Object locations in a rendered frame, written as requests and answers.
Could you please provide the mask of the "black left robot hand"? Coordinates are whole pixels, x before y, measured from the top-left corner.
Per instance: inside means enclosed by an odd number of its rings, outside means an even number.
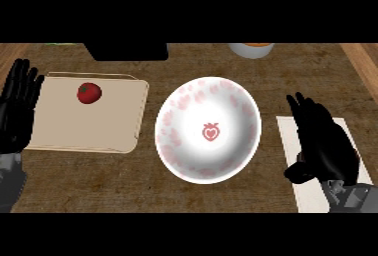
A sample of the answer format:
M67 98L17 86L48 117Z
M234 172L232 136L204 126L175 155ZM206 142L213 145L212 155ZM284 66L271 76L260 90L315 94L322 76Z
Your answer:
M20 153L30 143L43 81L30 60L17 59L0 94L0 154Z

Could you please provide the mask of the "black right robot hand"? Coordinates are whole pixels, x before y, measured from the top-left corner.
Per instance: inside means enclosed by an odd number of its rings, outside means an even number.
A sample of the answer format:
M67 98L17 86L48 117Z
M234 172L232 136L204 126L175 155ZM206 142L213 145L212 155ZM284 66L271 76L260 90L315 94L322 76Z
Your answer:
M306 166L319 182L342 180L346 186L358 183L359 156L342 126L321 103L303 96L288 95Z

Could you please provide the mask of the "white bowl with pink print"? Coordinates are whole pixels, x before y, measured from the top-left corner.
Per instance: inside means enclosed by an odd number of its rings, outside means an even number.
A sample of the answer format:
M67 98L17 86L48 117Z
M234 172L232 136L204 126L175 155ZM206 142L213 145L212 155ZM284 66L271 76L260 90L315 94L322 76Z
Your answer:
M260 143L262 117L244 87L222 77L187 82L170 94L156 121L156 146L170 172L194 184L234 177Z

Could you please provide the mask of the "beige cutting board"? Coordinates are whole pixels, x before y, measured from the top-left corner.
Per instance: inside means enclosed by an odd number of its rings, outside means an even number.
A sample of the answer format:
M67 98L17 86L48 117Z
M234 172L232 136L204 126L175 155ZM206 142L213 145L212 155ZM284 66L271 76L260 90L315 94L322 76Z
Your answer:
M80 102L83 83L102 90ZM30 150L127 154L138 145L150 84L127 74L49 72L36 106Z

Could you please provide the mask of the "red tomato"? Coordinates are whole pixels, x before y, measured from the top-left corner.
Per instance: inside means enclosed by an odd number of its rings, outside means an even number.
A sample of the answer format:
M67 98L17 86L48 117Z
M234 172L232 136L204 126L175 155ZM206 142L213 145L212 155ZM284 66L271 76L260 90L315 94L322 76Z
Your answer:
M79 87L77 98L83 104L95 103L102 97L102 89L95 83L83 83Z

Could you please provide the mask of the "black box appliance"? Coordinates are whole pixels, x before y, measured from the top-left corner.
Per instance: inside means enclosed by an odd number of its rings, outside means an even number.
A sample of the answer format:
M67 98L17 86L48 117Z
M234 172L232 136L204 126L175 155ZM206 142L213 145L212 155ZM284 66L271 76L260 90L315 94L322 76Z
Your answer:
M166 61L166 43L86 43L88 51L96 61Z

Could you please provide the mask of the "grey cup with orange top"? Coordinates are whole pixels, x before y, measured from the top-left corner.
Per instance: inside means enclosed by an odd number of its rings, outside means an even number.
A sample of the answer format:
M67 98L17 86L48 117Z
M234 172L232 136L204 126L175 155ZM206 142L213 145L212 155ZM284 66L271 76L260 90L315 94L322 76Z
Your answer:
M274 43L231 43L231 50L244 58L259 59L269 55Z

